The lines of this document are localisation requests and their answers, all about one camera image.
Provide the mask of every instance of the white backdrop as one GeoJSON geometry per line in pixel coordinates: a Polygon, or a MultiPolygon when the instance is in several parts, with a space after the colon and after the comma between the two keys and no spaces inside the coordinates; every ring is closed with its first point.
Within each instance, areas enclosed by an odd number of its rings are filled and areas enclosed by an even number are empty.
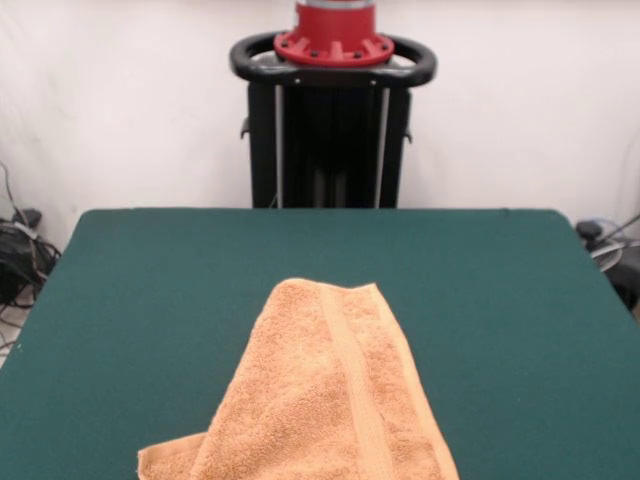
{"type": "MultiPolygon", "coordinates": [[[[293,0],[0,0],[0,158],[63,246],[97,207],[250,206],[238,39],[293,0]]],[[[640,210],[640,2],[380,0],[439,56],[403,207],[640,210]]]]}

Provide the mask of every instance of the black ring handle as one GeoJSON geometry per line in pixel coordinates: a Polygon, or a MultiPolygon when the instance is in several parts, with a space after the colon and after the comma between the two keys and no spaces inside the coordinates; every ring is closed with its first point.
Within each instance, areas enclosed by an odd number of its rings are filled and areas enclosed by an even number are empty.
{"type": "Polygon", "coordinates": [[[280,32],[263,33],[236,43],[229,55],[231,69],[250,82],[284,86],[409,88],[433,79],[437,59],[424,45],[400,37],[389,37],[395,43],[395,55],[408,58],[415,65],[402,67],[385,63],[371,67],[326,68],[299,65],[288,61],[254,60],[261,53],[273,51],[273,41],[280,32]]]}

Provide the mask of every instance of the red cylinder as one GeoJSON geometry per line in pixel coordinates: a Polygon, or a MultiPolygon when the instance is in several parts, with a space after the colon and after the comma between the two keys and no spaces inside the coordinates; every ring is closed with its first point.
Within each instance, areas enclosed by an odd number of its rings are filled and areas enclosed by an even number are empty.
{"type": "Polygon", "coordinates": [[[298,0],[293,31],[278,35],[275,50],[295,63],[360,67],[386,62],[393,42],[375,33],[373,0],[298,0]]]}

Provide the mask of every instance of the green tabletop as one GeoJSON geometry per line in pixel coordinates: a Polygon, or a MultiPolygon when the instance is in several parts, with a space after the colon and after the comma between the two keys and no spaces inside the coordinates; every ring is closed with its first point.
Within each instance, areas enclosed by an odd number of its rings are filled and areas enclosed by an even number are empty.
{"type": "Polygon", "coordinates": [[[378,283],[463,480],[640,475],[640,329],[549,211],[86,214],[0,370],[0,477],[133,480],[203,431],[271,288],[378,283]]]}

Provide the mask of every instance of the terry cloth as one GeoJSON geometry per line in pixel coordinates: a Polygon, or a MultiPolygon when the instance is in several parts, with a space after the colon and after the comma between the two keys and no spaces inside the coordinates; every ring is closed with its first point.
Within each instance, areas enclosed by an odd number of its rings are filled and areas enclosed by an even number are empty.
{"type": "Polygon", "coordinates": [[[141,480],[457,480],[375,285],[287,280],[206,433],[139,452],[141,480]]]}

